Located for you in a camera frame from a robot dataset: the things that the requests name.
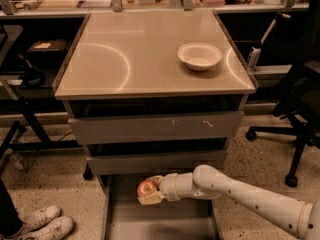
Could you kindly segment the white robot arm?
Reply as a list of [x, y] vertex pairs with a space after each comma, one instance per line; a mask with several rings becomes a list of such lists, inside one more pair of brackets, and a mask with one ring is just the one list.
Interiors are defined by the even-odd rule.
[[232, 179], [209, 165], [149, 177], [137, 187], [141, 205], [225, 195], [299, 240], [320, 240], [320, 199], [313, 204]]

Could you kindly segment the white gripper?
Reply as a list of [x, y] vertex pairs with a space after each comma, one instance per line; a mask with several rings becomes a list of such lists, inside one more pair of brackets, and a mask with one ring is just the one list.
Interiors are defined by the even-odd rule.
[[168, 174], [166, 176], [156, 175], [148, 178], [148, 181], [153, 182], [155, 185], [159, 185], [160, 192], [156, 191], [146, 196], [138, 197], [138, 201], [141, 205], [156, 205], [163, 201], [165, 198], [167, 201], [177, 201], [178, 194], [175, 188], [176, 174]]

